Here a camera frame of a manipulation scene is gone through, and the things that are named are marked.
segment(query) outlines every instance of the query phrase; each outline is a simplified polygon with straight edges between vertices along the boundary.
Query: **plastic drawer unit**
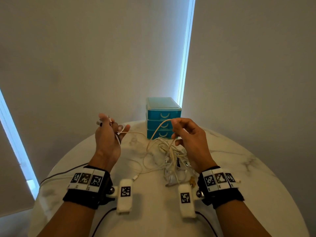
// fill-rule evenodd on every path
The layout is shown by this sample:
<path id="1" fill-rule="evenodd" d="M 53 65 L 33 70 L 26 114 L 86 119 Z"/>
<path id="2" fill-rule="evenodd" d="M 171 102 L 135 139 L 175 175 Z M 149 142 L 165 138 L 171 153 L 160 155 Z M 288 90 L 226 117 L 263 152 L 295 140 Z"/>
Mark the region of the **plastic drawer unit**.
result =
<path id="1" fill-rule="evenodd" d="M 146 99 L 147 138 L 152 137 L 163 121 L 178 117 L 181 117 L 181 107 L 171 97 L 148 97 Z M 158 137 L 170 139 L 172 134 L 171 121 L 167 121 L 159 128 L 153 139 Z"/>

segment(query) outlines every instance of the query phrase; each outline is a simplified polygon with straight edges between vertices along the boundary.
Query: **black wrist strap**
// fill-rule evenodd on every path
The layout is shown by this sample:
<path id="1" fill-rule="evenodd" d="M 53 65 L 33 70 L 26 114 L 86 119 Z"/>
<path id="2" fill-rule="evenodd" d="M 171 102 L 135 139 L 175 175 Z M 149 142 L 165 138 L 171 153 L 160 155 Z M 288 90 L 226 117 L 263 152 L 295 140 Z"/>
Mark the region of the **black wrist strap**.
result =
<path id="1" fill-rule="evenodd" d="M 100 187 L 99 191 L 93 192 L 93 191 L 87 191 L 87 190 L 69 189 L 66 195 L 64 196 L 63 200 L 77 203 L 79 205 L 83 205 L 94 210 L 96 210 L 99 205 L 104 205 L 114 200 L 113 198 L 106 197 L 106 193 L 108 193 L 108 191 L 113 185 L 111 177 L 110 177 L 110 173 L 100 168 L 92 167 L 92 166 L 85 166 L 84 168 L 100 170 L 100 171 L 105 172 L 104 176 L 102 177 L 101 185 L 99 186 Z M 76 173 L 74 175 L 74 178 L 76 175 L 81 176 L 81 174 L 82 173 Z M 78 183 L 80 182 L 79 177 L 77 178 L 76 182 L 74 182 L 74 178 L 72 179 L 71 183 L 76 184 L 76 182 Z M 95 179 L 93 175 L 89 177 L 89 181 L 93 181 L 93 179 Z"/>
<path id="2" fill-rule="evenodd" d="M 214 166 L 205 171 L 215 170 L 219 168 L 220 168 L 219 166 Z M 200 174 L 198 178 L 197 185 L 199 186 L 200 191 L 202 191 L 204 194 L 205 198 L 202 200 L 204 204 L 206 205 L 213 204 L 213 208 L 216 209 L 220 205 L 225 204 L 232 200 L 239 200 L 239 201 L 245 200 L 237 188 L 229 188 L 229 189 L 209 192 L 202 173 Z"/>

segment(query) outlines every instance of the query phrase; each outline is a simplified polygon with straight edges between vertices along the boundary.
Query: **wristband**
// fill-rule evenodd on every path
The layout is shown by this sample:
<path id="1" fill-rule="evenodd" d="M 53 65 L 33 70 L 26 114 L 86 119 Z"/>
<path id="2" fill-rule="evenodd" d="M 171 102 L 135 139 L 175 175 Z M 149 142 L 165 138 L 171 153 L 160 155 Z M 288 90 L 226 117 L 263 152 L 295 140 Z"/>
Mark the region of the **wristband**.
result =
<path id="1" fill-rule="evenodd" d="M 112 185 L 109 172 L 97 167 L 85 166 L 81 173 L 75 173 L 73 176 L 63 200 L 96 210 L 99 205 L 114 200 L 106 197 Z"/>
<path id="2" fill-rule="evenodd" d="M 244 201 L 235 183 L 235 179 L 228 170 L 214 166 L 200 174 L 197 185 L 205 196 L 203 203 L 213 204 L 213 208 L 216 209 L 231 200 Z"/>

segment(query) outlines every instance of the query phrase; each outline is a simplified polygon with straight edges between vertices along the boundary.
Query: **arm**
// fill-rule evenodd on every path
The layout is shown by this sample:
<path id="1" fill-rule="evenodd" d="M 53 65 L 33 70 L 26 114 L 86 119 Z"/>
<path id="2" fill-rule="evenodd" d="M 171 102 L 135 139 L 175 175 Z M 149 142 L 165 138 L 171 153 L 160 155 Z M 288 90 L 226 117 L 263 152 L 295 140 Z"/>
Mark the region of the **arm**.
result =
<path id="1" fill-rule="evenodd" d="M 114 119 L 111 120 L 112 126 L 110 126 L 110 119 L 104 114 L 100 114 L 99 118 L 103 125 L 95 132 L 96 152 L 89 165 L 110 173 L 121 155 L 121 147 L 114 133 L 121 131 L 122 126 L 115 123 Z M 124 132 L 128 132 L 129 129 L 130 126 L 127 125 Z M 120 140 L 124 136 L 125 134 L 120 134 Z M 88 237 L 94 214 L 93 209 L 72 202 L 64 202 L 38 237 Z"/>
<path id="2" fill-rule="evenodd" d="M 176 118 L 172 121 L 172 139 L 180 136 L 175 145 L 182 145 L 191 166 L 199 174 L 216 166 L 206 140 L 205 131 L 191 119 Z M 270 236 L 243 201 L 232 200 L 216 208 L 216 214 L 225 237 Z"/>

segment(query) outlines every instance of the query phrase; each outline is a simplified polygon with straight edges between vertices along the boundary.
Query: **drawer unit lid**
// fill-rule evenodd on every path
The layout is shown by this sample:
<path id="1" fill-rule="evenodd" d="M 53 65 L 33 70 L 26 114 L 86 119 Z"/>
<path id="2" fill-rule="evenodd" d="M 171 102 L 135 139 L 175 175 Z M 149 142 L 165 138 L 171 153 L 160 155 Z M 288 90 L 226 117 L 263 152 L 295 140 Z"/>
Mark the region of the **drawer unit lid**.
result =
<path id="1" fill-rule="evenodd" d="M 147 97 L 149 111 L 181 111 L 181 107 L 171 97 Z"/>

